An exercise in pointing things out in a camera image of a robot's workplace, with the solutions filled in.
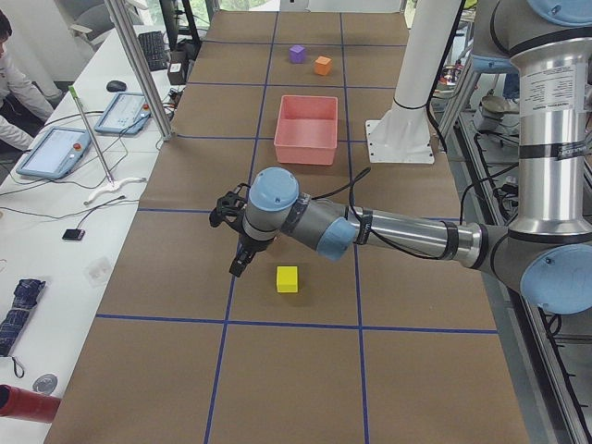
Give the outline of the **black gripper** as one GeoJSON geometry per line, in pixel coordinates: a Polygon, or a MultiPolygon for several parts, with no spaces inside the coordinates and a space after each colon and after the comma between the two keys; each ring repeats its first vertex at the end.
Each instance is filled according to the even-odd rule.
{"type": "MultiPolygon", "coordinates": [[[[209,224],[217,228],[223,223],[239,234],[239,245],[249,252],[263,252],[270,245],[269,240],[256,240],[246,233],[242,225],[246,213],[247,197],[242,190],[249,190],[251,186],[244,182],[238,184],[232,191],[228,191],[216,201],[216,207],[209,214],[209,224]]],[[[231,262],[229,273],[240,277],[250,263],[249,252],[238,252],[231,262]]]]}

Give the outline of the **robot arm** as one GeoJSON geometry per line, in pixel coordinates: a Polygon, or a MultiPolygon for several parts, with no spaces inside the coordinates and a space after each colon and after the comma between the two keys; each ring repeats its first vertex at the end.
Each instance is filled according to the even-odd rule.
{"type": "Polygon", "coordinates": [[[239,276],[283,234],[337,260],[353,244],[453,260],[488,273],[548,312],[591,305],[591,225],[583,214],[583,167],[591,109],[591,5],[587,1],[482,1],[473,55],[509,62],[520,78],[519,206],[506,227],[432,221],[333,203],[301,191],[270,167],[247,196],[230,191],[209,216],[239,236],[239,276]]]}

